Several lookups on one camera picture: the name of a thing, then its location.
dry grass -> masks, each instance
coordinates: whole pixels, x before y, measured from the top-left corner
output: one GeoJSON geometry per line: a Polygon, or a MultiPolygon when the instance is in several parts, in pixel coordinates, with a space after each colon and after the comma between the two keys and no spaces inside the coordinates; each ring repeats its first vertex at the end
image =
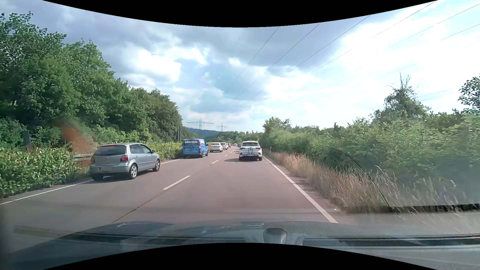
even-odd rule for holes
{"type": "Polygon", "coordinates": [[[266,152],[265,155],[289,170],[292,176],[301,178],[303,185],[320,196],[335,199],[345,210],[373,211],[387,207],[372,181],[367,176],[359,177],[354,170],[338,173],[302,155],[277,152],[266,152]]]}
{"type": "MultiPolygon", "coordinates": [[[[339,207],[350,212],[392,209],[418,212],[418,206],[451,206],[466,202],[465,194],[458,192],[452,181],[423,179],[412,188],[399,184],[394,176],[382,171],[367,174],[360,167],[352,166],[349,173],[339,173],[299,154],[266,151],[265,156],[285,167],[308,189],[322,197],[334,198],[339,207]]],[[[421,211],[432,209],[423,207],[421,211]]]]}

sky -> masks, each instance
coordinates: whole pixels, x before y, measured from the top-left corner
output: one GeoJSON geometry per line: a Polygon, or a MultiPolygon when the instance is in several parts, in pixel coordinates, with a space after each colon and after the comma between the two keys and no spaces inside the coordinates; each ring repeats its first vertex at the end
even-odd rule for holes
{"type": "Polygon", "coordinates": [[[448,18],[476,4],[438,0],[412,16],[428,3],[279,28],[171,25],[40,0],[0,0],[0,10],[32,11],[34,24],[67,34],[66,42],[92,40],[116,77],[170,95],[185,126],[202,120],[213,123],[203,129],[261,131],[272,116],[321,128],[368,117],[400,72],[434,112],[463,109],[458,90],[480,74],[480,25],[472,27],[480,5],[448,18]]]}

asphalt road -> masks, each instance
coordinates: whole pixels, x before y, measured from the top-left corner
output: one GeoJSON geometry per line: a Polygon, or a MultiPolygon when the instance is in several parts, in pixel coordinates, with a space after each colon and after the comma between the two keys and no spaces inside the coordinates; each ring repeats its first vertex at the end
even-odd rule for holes
{"type": "Polygon", "coordinates": [[[238,161],[238,148],[163,162],[134,180],[86,179],[0,201],[8,251],[123,221],[184,223],[251,219],[338,222],[322,199],[263,161],[238,161]]]}

transmission tower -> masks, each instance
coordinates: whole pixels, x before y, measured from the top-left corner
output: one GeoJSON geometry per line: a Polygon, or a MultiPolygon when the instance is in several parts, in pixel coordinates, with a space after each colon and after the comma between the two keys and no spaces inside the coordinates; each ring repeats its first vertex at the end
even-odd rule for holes
{"type": "Polygon", "coordinates": [[[214,124],[214,123],[202,121],[201,119],[200,119],[200,121],[187,122],[187,123],[198,124],[198,129],[200,129],[200,130],[202,130],[202,124],[214,124]]]}
{"type": "Polygon", "coordinates": [[[227,127],[227,126],[223,125],[223,122],[222,122],[222,125],[218,125],[218,126],[216,126],[216,127],[221,127],[221,128],[222,128],[222,132],[223,132],[223,128],[224,128],[224,127],[227,127]]]}

rear windshield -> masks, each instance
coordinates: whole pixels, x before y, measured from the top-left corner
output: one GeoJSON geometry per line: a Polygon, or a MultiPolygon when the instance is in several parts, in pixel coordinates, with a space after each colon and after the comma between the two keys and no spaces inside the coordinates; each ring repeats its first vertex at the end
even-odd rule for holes
{"type": "Polygon", "coordinates": [[[183,145],[185,145],[185,146],[193,146],[193,145],[198,145],[198,140],[188,140],[188,141],[183,141],[183,145]]]}
{"type": "Polygon", "coordinates": [[[258,146],[258,143],[242,143],[242,146],[258,146]]]}
{"type": "Polygon", "coordinates": [[[95,156],[116,156],[124,155],[127,153],[127,147],[125,145],[114,145],[114,146],[100,146],[96,152],[95,156]]]}

